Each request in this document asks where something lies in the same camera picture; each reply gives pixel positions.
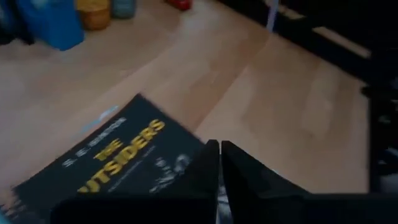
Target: yellow container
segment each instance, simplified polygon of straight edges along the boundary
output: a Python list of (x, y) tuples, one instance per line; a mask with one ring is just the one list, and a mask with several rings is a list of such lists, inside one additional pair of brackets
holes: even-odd
[(77, 0), (76, 4), (85, 29), (101, 30), (109, 26), (111, 22), (109, 0)]

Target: red object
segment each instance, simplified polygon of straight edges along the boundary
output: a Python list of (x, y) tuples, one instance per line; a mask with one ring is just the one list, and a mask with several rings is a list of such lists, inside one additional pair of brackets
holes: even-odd
[(192, 0), (166, 0), (166, 2), (183, 11), (192, 7)]

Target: blue bag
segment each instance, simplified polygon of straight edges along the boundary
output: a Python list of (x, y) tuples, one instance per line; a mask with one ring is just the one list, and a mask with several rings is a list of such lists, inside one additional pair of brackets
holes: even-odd
[(60, 50), (68, 50), (84, 39), (74, 0), (17, 0), (29, 30), (37, 38)]

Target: teal container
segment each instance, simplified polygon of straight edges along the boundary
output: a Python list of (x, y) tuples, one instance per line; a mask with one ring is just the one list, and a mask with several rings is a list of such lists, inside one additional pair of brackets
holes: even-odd
[(112, 0), (112, 17), (130, 19), (136, 15), (137, 0)]
[(0, 224), (11, 224), (1, 212), (0, 212)]

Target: wooden floor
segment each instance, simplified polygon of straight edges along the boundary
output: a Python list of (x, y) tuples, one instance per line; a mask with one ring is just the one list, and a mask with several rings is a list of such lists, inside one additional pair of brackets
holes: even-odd
[(184, 13), (139, 1), (133, 20), (69, 51), (13, 42), (0, 64), (2, 191), (139, 92), (202, 140), (229, 139), (312, 192), (367, 189), (363, 84), (215, 0)]

